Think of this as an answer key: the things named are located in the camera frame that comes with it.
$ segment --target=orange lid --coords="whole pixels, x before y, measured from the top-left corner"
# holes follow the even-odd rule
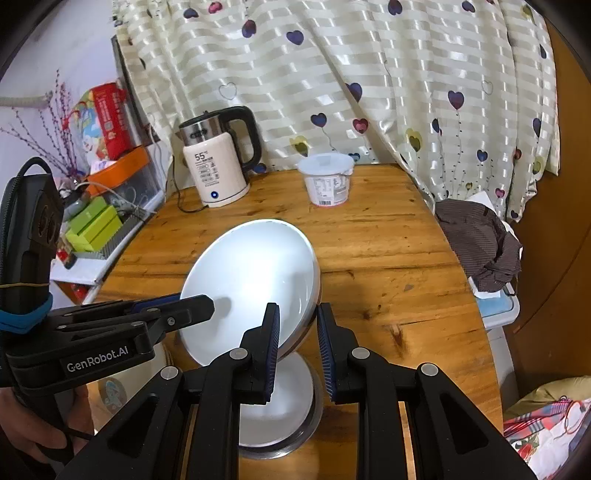
[[[128,178],[133,176],[136,172],[144,168],[150,158],[148,152],[144,147],[138,147],[128,154],[121,157],[114,165],[105,168],[93,175],[88,175],[86,181],[95,181],[114,189],[125,182]],[[106,190],[98,185],[88,185],[86,191],[90,193],[91,197],[96,197]]]

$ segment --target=wood grain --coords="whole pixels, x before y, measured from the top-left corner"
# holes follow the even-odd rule
[[[521,312],[507,328],[515,333],[558,286],[591,228],[591,84],[558,32],[551,25],[548,31],[556,62],[560,175],[545,173],[538,182],[538,195],[514,226],[524,246],[518,291]]]
[[[198,204],[194,189],[186,190],[186,207]],[[99,300],[180,291],[208,245],[259,218],[287,221],[308,237],[322,271],[322,301],[360,345],[408,367],[434,362],[501,427],[491,350],[466,277],[418,191],[394,166],[356,167],[349,201],[334,208],[310,204],[296,171],[258,177],[248,195],[220,209],[187,215],[171,200],[127,248]],[[166,343],[177,365],[194,366],[174,336]],[[298,351],[322,375],[315,328]],[[325,396],[324,408],[311,440],[281,459],[241,459],[240,478],[353,479],[356,406],[337,407]],[[405,434],[409,440],[406,422]]]
[[[561,169],[558,177],[544,175],[515,226],[524,246],[521,313],[505,334],[521,395],[547,381],[591,373],[585,342],[591,335],[591,83],[557,31],[550,25],[548,30],[556,62]]]

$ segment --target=hand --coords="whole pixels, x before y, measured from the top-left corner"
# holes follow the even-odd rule
[[[80,432],[93,434],[88,389],[82,385],[75,389],[75,393],[76,397],[68,415],[67,425]],[[36,443],[51,449],[62,449],[67,445],[64,433],[23,407],[15,398],[12,388],[0,388],[0,427],[14,448],[41,463],[48,463],[48,460]],[[72,437],[74,453],[78,453],[86,443],[86,440]]]

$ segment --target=brown cloth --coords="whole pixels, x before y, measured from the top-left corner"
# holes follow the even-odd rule
[[[479,291],[499,291],[521,271],[521,244],[490,208],[447,199],[435,205],[435,216]]]

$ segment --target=red box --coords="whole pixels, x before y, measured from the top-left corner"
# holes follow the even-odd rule
[[[109,158],[117,160],[132,148],[123,108],[125,92],[113,82],[94,87],[92,93]]]

